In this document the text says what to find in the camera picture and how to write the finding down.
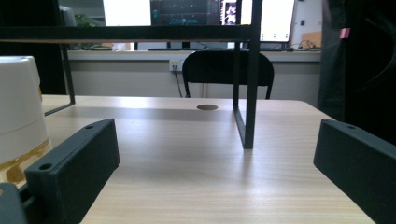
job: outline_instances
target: chair backrest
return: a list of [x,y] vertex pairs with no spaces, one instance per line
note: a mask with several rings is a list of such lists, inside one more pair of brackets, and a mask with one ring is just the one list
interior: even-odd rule
[[[248,50],[240,51],[240,85],[248,84]],[[199,50],[190,54],[183,63],[182,73],[186,97],[190,97],[189,83],[233,84],[234,50]],[[266,86],[269,99],[274,81],[274,67],[259,55],[258,86]]]

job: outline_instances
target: light wood grain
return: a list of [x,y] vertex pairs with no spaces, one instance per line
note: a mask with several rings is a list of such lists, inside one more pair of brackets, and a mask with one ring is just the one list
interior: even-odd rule
[[[60,98],[44,96],[44,106]],[[373,223],[314,166],[329,117],[306,103],[259,100],[253,150],[242,147],[231,100],[78,96],[46,120],[56,146],[109,118],[120,167],[83,223]]]
[[302,36],[303,49],[320,48],[321,47],[322,32],[305,33]]

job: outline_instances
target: black metal frame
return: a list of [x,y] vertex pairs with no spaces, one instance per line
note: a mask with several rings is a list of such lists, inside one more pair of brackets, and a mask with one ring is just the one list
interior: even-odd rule
[[[237,0],[239,8],[242,0]],[[252,149],[257,101],[258,60],[260,53],[260,27],[262,0],[253,0],[250,25],[235,26],[119,26],[119,27],[0,27],[0,41],[29,43],[94,43],[94,42],[152,42],[163,41],[227,41],[235,42],[235,66],[239,64],[239,43],[249,43],[249,71],[247,84],[246,123],[239,111],[238,84],[234,85],[233,111],[245,149]],[[67,79],[70,104],[75,103],[71,76]]]
[[66,92],[69,94],[70,102],[66,105],[61,105],[44,113],[45,116],[63,110],[71,105],[76,104],[76,95],[74,92],[73,86],[73,79],[72,79],[72,72],[70,69],[69,58],[67,55],[67,47],[65,45],[61,45],[61,53],[62,53],[62,60],[64,61],[64,79],[66,84]]

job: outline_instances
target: black horizontal bar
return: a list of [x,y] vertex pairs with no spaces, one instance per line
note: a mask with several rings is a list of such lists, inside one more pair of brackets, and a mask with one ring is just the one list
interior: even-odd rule
[[126,41],[248,41],[249,25],[217,26],[107,26],[107,27],[0,27],[0,41],[83,43]]

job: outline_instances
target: wooden table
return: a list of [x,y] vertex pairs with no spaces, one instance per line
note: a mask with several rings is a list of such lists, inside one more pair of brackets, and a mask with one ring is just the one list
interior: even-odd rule
[[[44,107],[63,98],[46,95]],[[196,108],[207,104],[219,108]],[[87,124],[116,121],[120,167],[83,223],[373,223],[313,164],[329,117],[303,102],[259,100],[250,150],[232,104],[78,96],[47,116],[55,146]]]

